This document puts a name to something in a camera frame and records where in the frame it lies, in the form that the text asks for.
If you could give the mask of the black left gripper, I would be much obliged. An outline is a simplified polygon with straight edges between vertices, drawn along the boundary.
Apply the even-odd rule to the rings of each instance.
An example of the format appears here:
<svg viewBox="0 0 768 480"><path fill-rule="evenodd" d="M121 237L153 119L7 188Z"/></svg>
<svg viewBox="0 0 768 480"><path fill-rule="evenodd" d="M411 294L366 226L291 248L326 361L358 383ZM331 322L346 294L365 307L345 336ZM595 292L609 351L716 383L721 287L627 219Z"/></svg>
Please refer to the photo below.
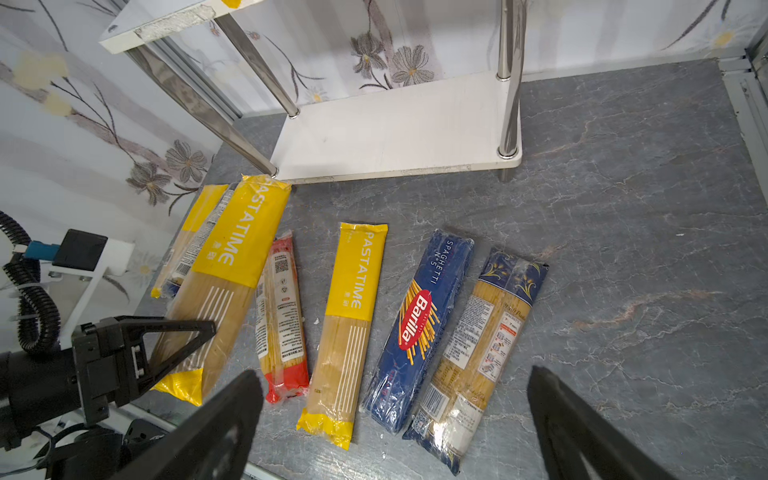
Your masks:
<svg viewBox="0 0 768 480"><path fill-rule="evenodd" d="M188 357L213 339L210 320L168 320L118 316L86 323L72 335L72 353L84 424L109 416L141 397Z"/></svg>

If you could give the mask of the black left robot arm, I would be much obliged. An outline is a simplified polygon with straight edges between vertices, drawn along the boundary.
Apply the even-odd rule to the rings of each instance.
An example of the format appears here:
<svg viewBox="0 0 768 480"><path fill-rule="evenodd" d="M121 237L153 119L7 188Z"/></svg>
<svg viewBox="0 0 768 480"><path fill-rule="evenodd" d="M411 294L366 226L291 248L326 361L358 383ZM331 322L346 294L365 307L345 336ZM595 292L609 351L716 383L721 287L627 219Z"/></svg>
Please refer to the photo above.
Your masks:
<svg viewBox="0 0 768 480"><path fill-rule="evenodd" d="M34 433L46 442L16 474L108 479L167 432L136 419L126 432L103 426L109 408L141 397L216 333L209 320L120 315L80 317L99 281L125 273L134 246L70 229L58 244L33 240L8 214L12 246L2 270L19 297L20 349L1 355L1 447Z"/></svg>

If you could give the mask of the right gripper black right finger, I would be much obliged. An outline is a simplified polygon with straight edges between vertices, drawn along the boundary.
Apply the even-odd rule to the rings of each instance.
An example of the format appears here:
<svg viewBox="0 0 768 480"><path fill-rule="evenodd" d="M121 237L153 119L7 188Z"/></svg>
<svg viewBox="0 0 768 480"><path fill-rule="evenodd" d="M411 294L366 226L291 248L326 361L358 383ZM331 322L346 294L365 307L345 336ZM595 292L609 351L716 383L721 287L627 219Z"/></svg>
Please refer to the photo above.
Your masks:
<svg viewBox="0 0 768 480"><path fill-rule="evenodd" d="M549 369L532 367L527 398L551 479L671 479Z"/></svg>

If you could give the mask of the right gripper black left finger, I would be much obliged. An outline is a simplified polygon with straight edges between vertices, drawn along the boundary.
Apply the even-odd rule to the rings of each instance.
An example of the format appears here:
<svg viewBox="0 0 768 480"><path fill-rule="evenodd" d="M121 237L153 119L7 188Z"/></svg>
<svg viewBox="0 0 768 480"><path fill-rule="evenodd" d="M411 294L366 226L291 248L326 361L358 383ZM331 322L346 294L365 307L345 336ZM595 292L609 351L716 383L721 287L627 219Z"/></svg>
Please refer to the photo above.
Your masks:
<svg viewBox="0 0 768 480"><path fill-rule="evenodd" d="M115 479L240 479L264 403L253 370L113 475Z"/></svg>

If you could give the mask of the red slim spaghetti pack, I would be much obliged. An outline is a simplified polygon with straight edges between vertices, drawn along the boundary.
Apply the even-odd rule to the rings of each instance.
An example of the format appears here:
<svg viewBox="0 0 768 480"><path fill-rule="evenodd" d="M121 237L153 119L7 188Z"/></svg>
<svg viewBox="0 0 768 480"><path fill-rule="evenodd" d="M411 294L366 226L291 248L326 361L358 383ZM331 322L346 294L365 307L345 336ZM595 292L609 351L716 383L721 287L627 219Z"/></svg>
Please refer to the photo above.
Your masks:
<svg viewBox="0 0 768 480"><path fill-rule="evenodd" d="M256 352L267 381L266 400L278 404L306 394L310 375L292 231L274 240L255 300Z"/></svg>

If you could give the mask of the short yellow Pastatime bag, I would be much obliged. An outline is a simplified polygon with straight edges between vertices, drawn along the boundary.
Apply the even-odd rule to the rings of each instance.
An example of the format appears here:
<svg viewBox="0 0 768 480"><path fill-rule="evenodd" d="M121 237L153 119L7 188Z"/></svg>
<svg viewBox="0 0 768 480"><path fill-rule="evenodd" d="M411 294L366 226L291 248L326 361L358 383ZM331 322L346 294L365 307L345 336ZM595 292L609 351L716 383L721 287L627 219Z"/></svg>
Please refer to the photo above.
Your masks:
<svg viewBox="0 0 768 480"><path fill-rule="evenodd" d="M215 323L215 336L187 355L153 386L200 406L219 379L255 299L292 185L266 175L245 176L170 302L176 323Z"/></svg>

